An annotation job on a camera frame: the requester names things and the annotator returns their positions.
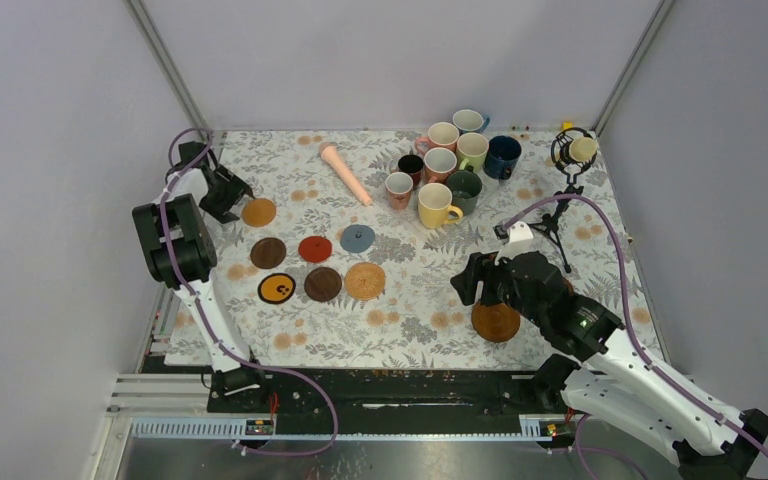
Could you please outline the light brown round coaster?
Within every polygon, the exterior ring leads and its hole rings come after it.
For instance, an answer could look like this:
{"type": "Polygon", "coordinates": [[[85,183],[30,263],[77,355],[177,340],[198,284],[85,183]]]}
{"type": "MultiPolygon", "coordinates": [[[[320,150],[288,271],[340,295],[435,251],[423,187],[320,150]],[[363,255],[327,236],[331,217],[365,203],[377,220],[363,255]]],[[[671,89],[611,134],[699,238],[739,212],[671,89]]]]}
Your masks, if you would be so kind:
{"type": "Polygon", "coordinates": [[[241,214],[246,225],[260,228],[269,225],[275,219],[277,207],[272,200],[256,198],[243,207],[241,214]]]}

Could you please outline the dark walnut coaster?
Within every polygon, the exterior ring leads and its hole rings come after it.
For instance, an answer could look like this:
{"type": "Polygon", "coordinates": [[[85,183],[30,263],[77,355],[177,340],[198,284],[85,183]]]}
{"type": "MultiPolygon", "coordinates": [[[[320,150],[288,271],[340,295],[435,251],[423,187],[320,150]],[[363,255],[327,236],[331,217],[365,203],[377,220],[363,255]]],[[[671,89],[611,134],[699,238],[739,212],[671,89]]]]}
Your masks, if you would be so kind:
{"type": "Polygon", "coordinates": [[[268,270],[278,267],[286,258],[286,254],[286,245],[282,240],[267,237],[252,246],[250,260],[255,267],[268,270]]]}
{"type": "Polygon", "coordinates": [[[306,295],[316,302],[333,300],[341,292],[342,286],[342,276],[330,267],[315,268],[306,276],[304,281],[306,295]]]}

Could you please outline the red smiley coaster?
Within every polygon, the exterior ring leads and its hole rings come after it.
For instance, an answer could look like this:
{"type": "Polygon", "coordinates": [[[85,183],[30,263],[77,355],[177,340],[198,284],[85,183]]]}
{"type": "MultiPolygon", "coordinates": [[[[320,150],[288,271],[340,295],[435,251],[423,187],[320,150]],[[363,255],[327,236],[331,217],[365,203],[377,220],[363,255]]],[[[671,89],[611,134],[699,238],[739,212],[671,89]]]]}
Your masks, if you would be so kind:
{"type": "Polygon", "coordinates": [[[319,264],[326,261],[333,252],[329,239],[323,236],[308,236],[302,239],[298,246],[299,256],[306,262],[319,264]]]}

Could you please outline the orange black smiley coaster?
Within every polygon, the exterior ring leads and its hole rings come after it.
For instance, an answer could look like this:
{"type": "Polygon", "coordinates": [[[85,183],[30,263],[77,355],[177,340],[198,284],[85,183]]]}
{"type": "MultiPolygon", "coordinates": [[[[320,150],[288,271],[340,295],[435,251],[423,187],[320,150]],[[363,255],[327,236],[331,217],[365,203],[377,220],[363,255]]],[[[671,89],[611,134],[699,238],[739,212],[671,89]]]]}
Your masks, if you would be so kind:
{"type": "Polygon", "coordinates": [[[280,305],[295,293],[296,280],[286,273],[274,273],[264,277],[258,285],[259,299],[270,305],[280,305]]]}

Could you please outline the woven rattan coaster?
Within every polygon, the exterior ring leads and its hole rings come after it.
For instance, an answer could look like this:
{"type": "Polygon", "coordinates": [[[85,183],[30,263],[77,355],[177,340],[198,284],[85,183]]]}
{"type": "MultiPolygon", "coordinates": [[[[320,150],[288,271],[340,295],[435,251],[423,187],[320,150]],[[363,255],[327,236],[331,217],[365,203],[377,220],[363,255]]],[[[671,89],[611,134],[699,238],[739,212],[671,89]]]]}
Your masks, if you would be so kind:
{"type": "Polygon", "coordinates": [[[386,286],[384,270],[369,262],[357,263],[350,267],[344,280],[348,295],[361,301],[377,298],[386,286]]]}

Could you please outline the blue-grey smiley coaster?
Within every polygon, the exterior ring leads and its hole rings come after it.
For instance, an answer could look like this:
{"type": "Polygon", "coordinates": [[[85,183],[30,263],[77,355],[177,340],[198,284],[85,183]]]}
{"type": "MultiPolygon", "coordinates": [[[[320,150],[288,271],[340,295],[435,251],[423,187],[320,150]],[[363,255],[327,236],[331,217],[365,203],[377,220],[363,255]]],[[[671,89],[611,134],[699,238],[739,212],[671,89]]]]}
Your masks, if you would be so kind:
{"type": "Polygon", "coordinates": [[[340,246],[348,253],[367,251],[376,238],[375,231],[368,225],[352,224],[346,227],[340,236],[340,246]]]}

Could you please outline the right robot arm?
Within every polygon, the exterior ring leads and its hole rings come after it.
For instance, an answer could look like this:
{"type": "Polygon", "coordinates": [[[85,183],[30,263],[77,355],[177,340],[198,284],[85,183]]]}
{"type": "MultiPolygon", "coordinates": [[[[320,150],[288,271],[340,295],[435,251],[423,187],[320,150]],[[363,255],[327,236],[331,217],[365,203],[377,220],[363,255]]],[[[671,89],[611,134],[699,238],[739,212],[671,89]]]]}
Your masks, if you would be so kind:
{"type": "Polygon", "coordinates": [[[555,349],[540,367],[535,402],[565,405],[645,443],[684,479],[745,479],[768,436],[768,416],[741,411],[635,348],[620,318],[572,291],[539,252],[513,259],[474,253],[450,280],[461,302],[504,305],[555,349]]]}

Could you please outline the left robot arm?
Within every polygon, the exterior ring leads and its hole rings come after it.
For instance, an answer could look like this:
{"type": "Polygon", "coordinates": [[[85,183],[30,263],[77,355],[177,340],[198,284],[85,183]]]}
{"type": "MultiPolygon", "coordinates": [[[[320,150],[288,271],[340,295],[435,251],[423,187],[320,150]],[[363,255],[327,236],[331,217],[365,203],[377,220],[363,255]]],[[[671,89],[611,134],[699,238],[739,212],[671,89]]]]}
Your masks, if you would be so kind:
{"type": "Polygon", "coordinates": [[[232,321],[214,286],[218,257],[203,216],[222,224],[239,217],[231,212],[251,187],[222,165],[205,163],[167,173],[163,193],[132,210],[147,268],[169,288],[196,321],[207,344],[212,393],[231,397],[248,411],[269,401],[270,385],[232,321]]]}

